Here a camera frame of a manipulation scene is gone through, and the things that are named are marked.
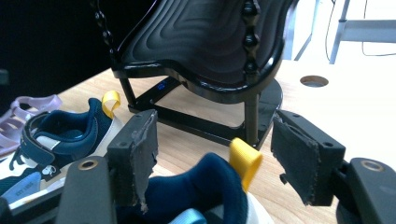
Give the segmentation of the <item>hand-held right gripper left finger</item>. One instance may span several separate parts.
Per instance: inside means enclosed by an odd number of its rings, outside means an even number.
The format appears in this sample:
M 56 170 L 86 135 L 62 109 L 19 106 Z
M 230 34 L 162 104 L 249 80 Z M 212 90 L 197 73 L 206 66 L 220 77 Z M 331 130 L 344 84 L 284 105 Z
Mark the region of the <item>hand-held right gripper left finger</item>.
M 107 147 L 107 162 L 117 205 L 149 210 L 146 190 L 157 163 L 158 138 L 155 109 L 133 115 Z

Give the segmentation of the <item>navy and white sneaker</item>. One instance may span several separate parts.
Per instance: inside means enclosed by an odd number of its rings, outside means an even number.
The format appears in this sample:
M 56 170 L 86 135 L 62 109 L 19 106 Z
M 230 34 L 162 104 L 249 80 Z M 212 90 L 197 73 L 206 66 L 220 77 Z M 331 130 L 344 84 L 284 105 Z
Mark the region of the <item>navy and white sneaker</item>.
M 30 118 L 15 152 L 0 161 L 0 197 L 15 206 L 64 185 L 69 166 L 90 156 L 103 156 L 122 129 L 114 110 L 117 91 L 88 100 L 83 113 L 54 110 Z
M 229 158 L 205 154 L 189 171 L 148 180 L 146 209 L 119 206 L 119 224 L 274 224 L 248 192 L 262 154 L 239 138 Z

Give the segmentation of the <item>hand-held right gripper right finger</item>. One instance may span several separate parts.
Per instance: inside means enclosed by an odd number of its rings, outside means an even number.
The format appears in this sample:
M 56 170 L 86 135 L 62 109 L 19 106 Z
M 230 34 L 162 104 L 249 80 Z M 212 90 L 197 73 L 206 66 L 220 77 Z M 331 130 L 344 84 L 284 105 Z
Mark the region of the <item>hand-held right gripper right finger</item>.
M 271 151 L 284 168 L 280 176 L 305 205 L 332 204 L 332 171 L 343 164 L 346 147 L 301 115 L 278 110 Z

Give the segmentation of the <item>white desk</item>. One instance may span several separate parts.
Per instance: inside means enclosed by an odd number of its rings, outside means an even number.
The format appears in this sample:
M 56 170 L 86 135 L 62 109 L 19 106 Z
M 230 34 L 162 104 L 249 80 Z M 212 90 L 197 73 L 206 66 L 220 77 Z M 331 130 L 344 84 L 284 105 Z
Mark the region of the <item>white desk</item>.
M 300 0 L 287 27 L 284 58 L 396 63 L 396 0 Z

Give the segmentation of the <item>red and black shoe rack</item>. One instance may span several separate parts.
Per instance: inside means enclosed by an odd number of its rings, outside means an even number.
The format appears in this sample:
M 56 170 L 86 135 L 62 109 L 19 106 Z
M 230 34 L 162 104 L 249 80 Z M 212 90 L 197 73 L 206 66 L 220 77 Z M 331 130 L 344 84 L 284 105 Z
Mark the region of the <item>red and black shoe rack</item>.
M 121 34 L 105 1 L 91 6 L 131 112 L 155 109 L 160 122 L 219 144 L 240 138 L 262 146 L 282 104 L 275 76 L 299 0 L 153 0 Z M 157 104 L 178 86 L 215 103 L 243 104 L 242 123 Z

